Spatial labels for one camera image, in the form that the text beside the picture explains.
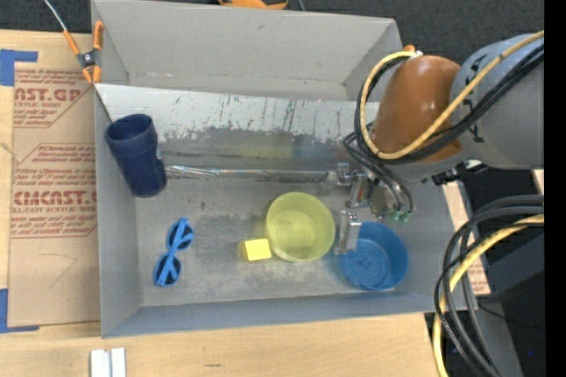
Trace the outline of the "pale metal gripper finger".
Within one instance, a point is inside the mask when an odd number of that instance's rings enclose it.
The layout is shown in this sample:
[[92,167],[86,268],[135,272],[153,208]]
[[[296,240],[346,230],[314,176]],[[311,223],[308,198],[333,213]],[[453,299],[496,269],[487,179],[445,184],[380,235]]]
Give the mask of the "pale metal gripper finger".
[[333,248],[335,254],[341,255],[356,249],[361,226],[362,221],[355,212],[342,211],[340,213],[337,242]]
[[347,208],[359,208],[366,204],[367,198],[367,175],[362,168],[352,167],[350,163],[341,162],[337,164],[337,185],[348,189],[348,197],[345,201]]

